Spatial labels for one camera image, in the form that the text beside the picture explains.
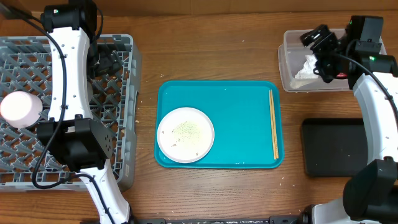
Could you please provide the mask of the red sauce packet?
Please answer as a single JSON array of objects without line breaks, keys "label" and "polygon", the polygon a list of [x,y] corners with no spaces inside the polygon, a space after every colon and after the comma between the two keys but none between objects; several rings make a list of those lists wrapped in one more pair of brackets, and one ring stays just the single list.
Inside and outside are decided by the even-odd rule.
[{"label": "red sauce packet", "polygon": [[347,74],[345,74],[345,73],[339,73],[339,74],[337,74],[336,79],[345,79],[345,78],[347,78],[347,77],[348,77]]}]

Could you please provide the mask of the white napkin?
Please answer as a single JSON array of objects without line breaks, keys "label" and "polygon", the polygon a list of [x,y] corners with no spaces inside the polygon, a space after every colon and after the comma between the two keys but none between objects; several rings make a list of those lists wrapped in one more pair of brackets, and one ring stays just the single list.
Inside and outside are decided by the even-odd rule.
[{"label": "white napkin", "polygon": [[301,70],[297,72],[295,75],[296,79],[314,79],[318,78],[318,75],[314,74],[313,69],[315,68],[315,64],[317,62],[317,58],[314,55],[306,55],[306,61],[303,64]]}]

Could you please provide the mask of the wooden chopstick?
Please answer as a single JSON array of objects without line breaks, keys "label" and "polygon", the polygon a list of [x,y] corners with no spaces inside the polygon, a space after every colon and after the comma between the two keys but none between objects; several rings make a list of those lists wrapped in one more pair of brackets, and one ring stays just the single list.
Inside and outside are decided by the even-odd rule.
[{"label": "wooden chopstick", "polygon": [[274,148],[274,159],[277,160],[279,158],[278,145],[277,145],[277,130],[276,130],[276,120],[275,120],[275,108],[274,108],[274,97],[272,90],[269,91],[270,97],[270,113],[271,113],[271,121],[272,121],[272,138],[273,138],[273,148]]},{"label": "wooden chopstick", "polygon": [[274,160],[278,159],[277,152],[277,135],[275,130],[275,113],[274,113],[274,100],[272,90],[269,90],[269,106],[270,106],[270,119],[271,119],[271,131],[272,131],[272,145]]}]

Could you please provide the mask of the small pink bowl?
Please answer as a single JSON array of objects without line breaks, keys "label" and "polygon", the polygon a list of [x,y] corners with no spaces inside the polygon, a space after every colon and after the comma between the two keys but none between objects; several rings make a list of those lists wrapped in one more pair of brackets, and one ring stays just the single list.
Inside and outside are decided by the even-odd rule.
[{"label": "small pink bowl", "polygon": [[15,91],[1,102],[1,116],[12,127],[21,129],[34,125],[40,118],[43,105],[38,96]]}]

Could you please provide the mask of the large white plate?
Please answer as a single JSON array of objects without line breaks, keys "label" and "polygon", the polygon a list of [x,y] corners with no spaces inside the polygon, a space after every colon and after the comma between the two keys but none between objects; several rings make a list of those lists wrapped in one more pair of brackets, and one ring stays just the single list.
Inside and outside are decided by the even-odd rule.
[{"label": "large white plate", "polygon": [[204,112],[182,107],[161,119],[156,139],[166,158],[188,164],[199,161],[209,153],[215,140],[215,129]]}]

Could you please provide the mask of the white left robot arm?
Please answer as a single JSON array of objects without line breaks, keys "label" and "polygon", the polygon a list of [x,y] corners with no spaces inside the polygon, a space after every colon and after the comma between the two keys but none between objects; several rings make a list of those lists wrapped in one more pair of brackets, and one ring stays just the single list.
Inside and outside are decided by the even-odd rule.
[{"label": "white left robot arm", "polygon": [[[111,170],[113,136],[95,120],[90,110],[88,79],[112,75],[121,68],[118,56],[97,46],[103,12],[94,1],[69,1],[45,6],[39,18],[9,6],[8,10],[49,40],[52,57],[52,99],[46,122],[37,125],[37,137],[45,146],[31,175],[34,187],[52,189],[79,178],[85,184],[100,216],[100,223],[133,223],[131,207]],[[74,176],[53,184],[37,181],[47,153]]]}]

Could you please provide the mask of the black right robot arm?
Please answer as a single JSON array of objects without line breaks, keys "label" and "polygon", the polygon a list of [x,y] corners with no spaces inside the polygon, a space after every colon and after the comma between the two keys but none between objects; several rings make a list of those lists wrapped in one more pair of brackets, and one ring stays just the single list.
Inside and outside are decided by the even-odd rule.
[{"label": "black right robot arm", "polygon": [[397,223],[397,62],[380,53],[384,19],[351,16],[342,38],[325,24],[300,36],[325,83],[346,79],[361,108],[368,164],[341,198],[310,205],[298,223]]}]

